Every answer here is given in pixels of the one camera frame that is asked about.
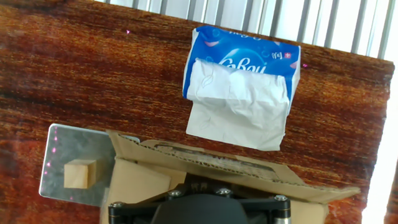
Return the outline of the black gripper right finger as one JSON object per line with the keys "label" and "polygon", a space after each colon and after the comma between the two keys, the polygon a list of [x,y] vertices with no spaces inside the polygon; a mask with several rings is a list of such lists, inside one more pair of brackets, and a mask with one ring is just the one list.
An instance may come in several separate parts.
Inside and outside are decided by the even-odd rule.
{"label": "black gripper right finger", "polygon": [[204,183],[204,192],[239,202],[251,223],[291,224],[291,202],[274,195],[235,184]]}

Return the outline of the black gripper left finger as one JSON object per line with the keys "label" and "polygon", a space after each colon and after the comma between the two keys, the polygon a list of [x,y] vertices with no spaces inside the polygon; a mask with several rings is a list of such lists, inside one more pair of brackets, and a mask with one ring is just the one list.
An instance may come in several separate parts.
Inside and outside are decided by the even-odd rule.
{"label": "black gripper left finger", "polygon": [[108,205],[108,223],[133,223],[138,216],[153,216],[164,202],[189,196],[195,192],[195,184],[178,184],[168,192],[156,195],[138,203],[113,202]]}

